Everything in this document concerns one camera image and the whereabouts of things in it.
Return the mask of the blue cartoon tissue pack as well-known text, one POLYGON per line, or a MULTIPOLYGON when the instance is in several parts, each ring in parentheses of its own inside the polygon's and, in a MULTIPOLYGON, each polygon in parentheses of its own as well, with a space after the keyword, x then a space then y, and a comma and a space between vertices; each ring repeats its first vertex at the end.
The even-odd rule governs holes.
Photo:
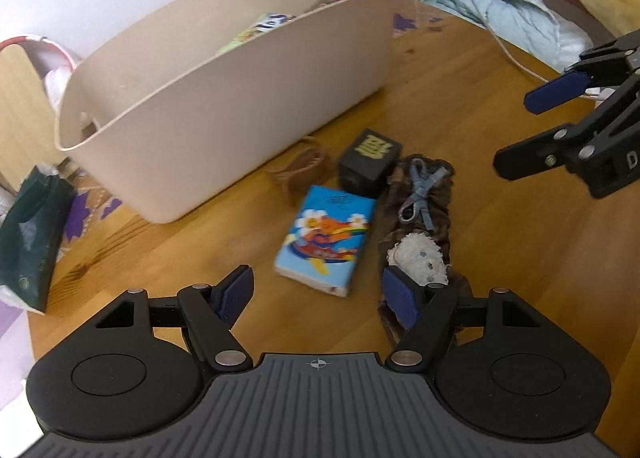
POLYGON ((348 296, 376 201, 313 185, 274 260, 276 272, 323 293, 348 296))

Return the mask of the black box gold character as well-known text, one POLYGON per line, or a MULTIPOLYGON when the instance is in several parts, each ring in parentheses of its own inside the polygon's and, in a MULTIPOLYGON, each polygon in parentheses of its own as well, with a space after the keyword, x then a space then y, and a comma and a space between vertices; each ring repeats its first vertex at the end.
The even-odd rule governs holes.
POLYGON ((378 199, 400 158, 402 144, 373 129, 363 129, 338 160, 340 187, 353 195, 378 199))

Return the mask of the light blue cloth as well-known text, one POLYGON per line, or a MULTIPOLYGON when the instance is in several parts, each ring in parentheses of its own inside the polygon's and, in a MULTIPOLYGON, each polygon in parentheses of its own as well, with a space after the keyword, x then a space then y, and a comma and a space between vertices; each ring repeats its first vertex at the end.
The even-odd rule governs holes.
POLYGON ((423 0, 427 4, 491 28, 495 34, 561 72, 593 46, 578 25, 543 0, 423 0))

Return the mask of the dark green bag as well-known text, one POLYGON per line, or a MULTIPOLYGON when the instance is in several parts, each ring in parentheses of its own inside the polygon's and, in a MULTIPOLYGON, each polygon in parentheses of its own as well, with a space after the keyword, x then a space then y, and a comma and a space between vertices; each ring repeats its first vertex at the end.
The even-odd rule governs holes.
POLYGON ((74 187, 55 170, 36 166, 1 225, 1 300, 42 314, 47 309, 74 187))

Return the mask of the beige plastic storage bin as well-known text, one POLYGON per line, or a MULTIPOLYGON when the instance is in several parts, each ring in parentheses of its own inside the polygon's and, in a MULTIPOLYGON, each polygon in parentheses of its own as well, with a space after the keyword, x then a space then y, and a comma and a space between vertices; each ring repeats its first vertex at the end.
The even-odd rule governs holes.
POLYGON ((396 0, 175 0, 90 54, 62 152, 147 221, 189 213, 380 88, 396 0), (262 14, 294 20, 224 54, 262 14))

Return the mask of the wooden headphone stand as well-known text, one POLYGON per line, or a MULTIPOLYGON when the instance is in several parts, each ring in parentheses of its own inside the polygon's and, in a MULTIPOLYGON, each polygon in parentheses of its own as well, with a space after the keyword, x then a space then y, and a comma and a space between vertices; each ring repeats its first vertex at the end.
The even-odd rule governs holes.
POLYGON ((1 51, 1 176, 17 191, 38 164, 55 166, 64 155, 55 148, 55 114, 41 80, 21 46, 1 51))

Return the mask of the red white headphones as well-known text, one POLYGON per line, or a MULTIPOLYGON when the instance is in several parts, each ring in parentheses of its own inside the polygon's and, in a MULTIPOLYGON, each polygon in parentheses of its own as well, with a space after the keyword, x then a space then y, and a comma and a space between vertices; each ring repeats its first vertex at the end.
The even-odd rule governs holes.
POLYGON ((77 69, 80 58, 49 37, 27 34, 5 38, 1 49, 20 45, 34 66, 55 112, 60 111, 62 97, 70 76, 77 69))

